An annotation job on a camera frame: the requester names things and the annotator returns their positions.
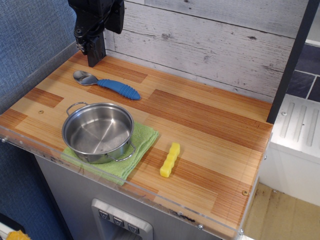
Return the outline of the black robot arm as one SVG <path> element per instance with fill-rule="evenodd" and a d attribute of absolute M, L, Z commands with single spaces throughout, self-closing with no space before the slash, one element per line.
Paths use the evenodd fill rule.
<path fill-rule="evenodd" d="M 123 0 L 69 0 L 76 14 L 74 36 L 76 45 L 88 55 L 89 44 L 104 30 L 120 34 L 123 30 L 125 3 Z"/>

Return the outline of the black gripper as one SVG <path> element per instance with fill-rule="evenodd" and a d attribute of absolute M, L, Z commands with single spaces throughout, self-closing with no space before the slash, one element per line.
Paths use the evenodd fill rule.
<path fill-rule="evenodd" d="M 76 14 L 74 27 L 76 45 L 83 54 L 88 54 L 89 42 L 101 34 L 105 28 L 104 18 L 81 9 L 75 9 L 74 11 Z"/>

